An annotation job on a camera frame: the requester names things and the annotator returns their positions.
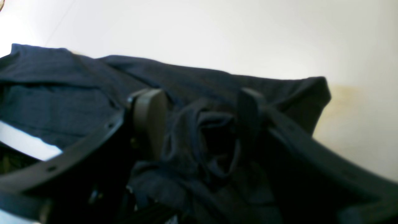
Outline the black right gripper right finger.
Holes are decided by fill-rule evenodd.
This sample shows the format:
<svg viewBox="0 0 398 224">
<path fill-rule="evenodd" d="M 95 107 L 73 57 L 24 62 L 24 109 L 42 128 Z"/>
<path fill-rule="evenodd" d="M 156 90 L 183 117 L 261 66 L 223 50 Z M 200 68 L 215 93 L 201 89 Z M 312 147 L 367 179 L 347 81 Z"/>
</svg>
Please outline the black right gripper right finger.
<svg viewBox="0 0 398 224">
<path fill-rule="evenodd" d="M 314 140 L 250 88 L 238 95 L 243 148 L 264 167 L 284 224 L 396 224 L 397 183 Z"/>
</svg>

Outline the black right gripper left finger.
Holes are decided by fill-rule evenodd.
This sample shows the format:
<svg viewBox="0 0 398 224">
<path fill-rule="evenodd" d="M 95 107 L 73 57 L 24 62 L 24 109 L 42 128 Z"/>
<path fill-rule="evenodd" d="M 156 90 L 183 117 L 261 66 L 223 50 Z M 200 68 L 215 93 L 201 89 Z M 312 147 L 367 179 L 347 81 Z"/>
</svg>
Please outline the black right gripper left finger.
<svg viewBox="0 0 398 224">
<path fill-rule="evenodd" d="M 15 215 L 109 210 L 122 197 L 134 162 L 160 156 L 166 119 L 163 90 L 132 93 L 127 108 L 60 155 L 2 176 L 1 210 Z"/>
</svg>

